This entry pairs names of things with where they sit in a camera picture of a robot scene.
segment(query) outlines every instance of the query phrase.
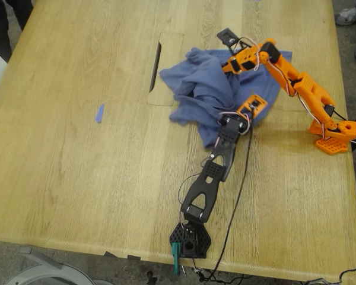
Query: wooden table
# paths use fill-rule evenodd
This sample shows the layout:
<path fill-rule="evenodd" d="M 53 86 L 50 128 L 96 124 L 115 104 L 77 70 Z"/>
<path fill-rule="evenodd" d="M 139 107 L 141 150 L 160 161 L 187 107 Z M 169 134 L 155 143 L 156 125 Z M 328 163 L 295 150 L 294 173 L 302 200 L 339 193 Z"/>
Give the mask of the wooden table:
<path fill-rule="evenodd" d="M 208 153 L 194 124 L 169 121 L 176 104 L 159 78 L 149 93 L 157 43 L 160 69 L 191 47 L 223 48 L 226 27 L 293 51 L 346 115 L 329 0 L 38 0 L 0 83 L 0 240 L 172 263 L 177 189 Z M 256 128 L 220 270 L 335 282 L 356 267 L 352 155 L 314 147 L 311 120 L 281 91 Z M 220 186 L 200 267 L 220 254 L 246 146 Z"/>

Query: concrete floor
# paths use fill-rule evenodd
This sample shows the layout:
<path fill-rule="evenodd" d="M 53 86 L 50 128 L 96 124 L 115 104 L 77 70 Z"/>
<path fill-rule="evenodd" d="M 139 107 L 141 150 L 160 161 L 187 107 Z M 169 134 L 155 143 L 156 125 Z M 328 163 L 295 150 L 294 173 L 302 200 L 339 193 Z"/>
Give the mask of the concrete floor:
<path fill-rule="evenodd" d="M 334 11 L 355 5 L 356 0 L 333 0 Z M 8 9 L 9 37 L 14 48 L 20 36 L 21 30 L 16 22 L 12 10 Z M 349 27 L 338 27 L 338 42 L 341 56 L 345 95 L 349 118 L 356 118 L 356 60 L 354 49 L 356 48 L 356 25 Z M 356 151 L 354 152 L 354 164 L 356 175 Z M 17 272 L 33 264 L 28 259 L 17 254 L 19 245 L 0 242 L 0 284 L 4 284 Z M 151 262 L 134 261 L 128 259 L 112 258 L 105 256 L 86 255 L 74 252 L 56 251 L 53 249 L 38 249 L 48 254 L 56 261 L 76 265 L 86 271 L 93 279 L 102 279 L 112 282 L 114 285 L 146 284 L 146 273 L 154 272 L 158 278 L 157 284 L 198 284 L 198 277 L 190 268 L 186 268 L 187 277 L 176 277 L 173 275 L 171 265 L 155 264 Z M 218 278 L 231 280 L 238 276 L 236 274 L 218 273 Z M 252 284 L 276 284 L 289 285 L 299 284 L 297 281 L 279 280 L 274 278 L 253 277 L 243 281 L 244 285 Z"/>

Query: black cable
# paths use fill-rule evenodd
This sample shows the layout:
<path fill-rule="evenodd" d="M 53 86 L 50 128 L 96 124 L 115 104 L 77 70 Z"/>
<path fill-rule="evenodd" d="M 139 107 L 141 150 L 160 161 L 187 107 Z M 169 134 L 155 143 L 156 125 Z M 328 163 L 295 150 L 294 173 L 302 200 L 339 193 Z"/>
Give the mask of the black cable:
<path fill-rule="evenodd" d="M 230 222 L 229 222 L 229 224 L 228 224 L 227 233 L 225 234 L 224 244 L 223 244 L 223 248 L 222 248 L 222 250 L 221 250 L 219 259 L 218 259 L 218 261 L 217 261 L 217 263 L 216 263 L 216 266 L 215 266 L 213 272 L 211 273 L 211 275 L 210 275 L 209 277 L 204 278 L 204 281 L 211 281 L 212 276 L 214 276 L 216 270 L 217 270 L 218 267 L 219 267 L 221 258 L 222 258 L 223 255 L 224 255 L 225 246 L 227 245 L 228 236 L 229 236 L 229 234 L 230 234 L 232 221 L 233 221 L 233 218 L 234 218 L 234 216 L 235 216 L 235 212 L 236 212 L 237 206 L 238 206 L 239 201 L 240 201 L 241 191 L 242 191 L 242 189 L 243 189 L 243 185 L 244 185 L 244 182 L 245 182 L 245 177 L 246 177 L 246 175 L 247 175 L 247 170 L 248 170 L 250 146 L 251 146 L 252 135 L 253 135 L 253 111 L 252 111 L 252 116 L 251 116 L 251 117 L 252 117 L 252 118 L 251 118 L 251 121 L 250 121 L 250 135 L 249 135 L 249 142 L 248 142 L 248 148 L 247 148 L 247 155 L 246 155 L 246 160 L 245 160 L 244 175 L 243 175 L 243 179 L 241 180 L 241 185 L 240 185 L 239 193 L 237 194 L 237 199 L 236 199 L 235 207 L 233 208 L 233 211 L 232 211 L 231 219 L 230 219 Z"/>
<path fill-rule="evenodd" d="M 355 269 L 348 269 L 348 270 L 345 270 L 343 272 L 340 273 L 340 276 L 339 276 L 339 282 L 342 283 L 342 277 L 345 273 L 348 273 L 348 272 L 355 272 L 356 271 L 356 268 Z"/>
<path fill-rule="evenodd" d="M 348 121 L 347 119 L 345 119 L 342 115 L 340 115 L 337 111 L 333 111 L 338 117 L 340 117 L 342 120 Z"/>
<path fill-rule="evenodd" d="M 345 273 L 348 273 L 348 272 L 355 272 L 356 271 L 356 268 L 354 269 L 348 269 L 348 270 L 345 270 L 343 272 L 340 273 L 339 275 L 339 281 L 338 282 L 334 282 L 334 283 L 331 283 L 331 282 L 328 282 L 327 280 L 325 280 L 324 278 L 318 278 L 318 279 L 314 279 L 314 280 L 309 280 L 307 281 L 305 284 L 314 284 L 315 282 L 318 282 L 318 281 L 321 281 L 323 282 L 323 284 L 328 284 L 328 285 L 340 285 L 342 283 L 342 278 L 343 278 L 343 275 Z"/>
<path fill-rule="evenodd" d="M 182 205 L 182 202 L 181 202 L 181 200 L 180 200 L 180 198 L 179 198 L 179 193 L 180 193 L 180 189 L 182 188 L 183 184 L 184 184 L 187 180 L 189 180 L 190 178 L 195 177 L 195 176 L 198 176 L 199 174 L 201 174 L 201 173 L 199 172 L 199 173 L 197 173 L 197 174 L 190 175 L 189 177 L 187 177 L 187 178 L 180 184 L 179 189 L 178 189 L 178 193 L 177 193 L 177 199 L 178 199 L 179 204 Z"/>
<path fill-rule="evenodd" d="M 240 282 L 238 283 L 238 285 L 240 285 L 243 282 L 243 280 L 244 280 L 244 276 L 242 276 L 242 278 L 241 278 Z"/>

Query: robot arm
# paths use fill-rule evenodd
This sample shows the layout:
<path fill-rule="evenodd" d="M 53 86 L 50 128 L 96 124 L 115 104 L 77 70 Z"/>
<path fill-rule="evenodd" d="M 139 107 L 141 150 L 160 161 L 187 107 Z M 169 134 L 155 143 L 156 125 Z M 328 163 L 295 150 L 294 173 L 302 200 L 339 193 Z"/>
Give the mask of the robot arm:
<path fill-rule="evenodd" d="M 229 28 L 218 33 L 218 38 L 228 46 L 232 54 L 222 68 L 225 73 L 240 74 L 264 64 L 289 96 L 298 96 L 303 105 L 302 99 L 306 102 L 309 113 L 314 117 L 310 132 L 322 135 L 322 139 L 317 140 L 315 145 L 329 154 L 347 151 L 348 143 L 356 139 L 356 121 L 335 122 L 332 119 L 335 101 L 306 72 L 299 73 L 281 55 L 274 40 L 267 39 L 262 44 L 250 46 Z"/>

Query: blue towel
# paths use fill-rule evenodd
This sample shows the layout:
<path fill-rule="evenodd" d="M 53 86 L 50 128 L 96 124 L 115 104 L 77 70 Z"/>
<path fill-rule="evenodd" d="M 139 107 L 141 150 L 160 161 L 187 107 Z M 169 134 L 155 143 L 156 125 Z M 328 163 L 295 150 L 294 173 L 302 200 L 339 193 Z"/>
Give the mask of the blue towel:
<path fill-rule="evenodd" d="M 281 52 L 291 61 L 291 52 Z M 193 48 L 187 60 L 160 71 L 161 79 L 173 90 L 179 107 L 170 120 L 180 124 L 198 123 L 198 132 L 204 147 L 211 147 L 217 139 L 219 113 L 235 111 L 252 94 L 264 98 L 269 106 L 255 119 L 264 117 L 275 101 L 280 86 L 261 65 L 239 75 L 225 75 L 221 64 L 230 57 L 228 50 L 200 50 Z"/>

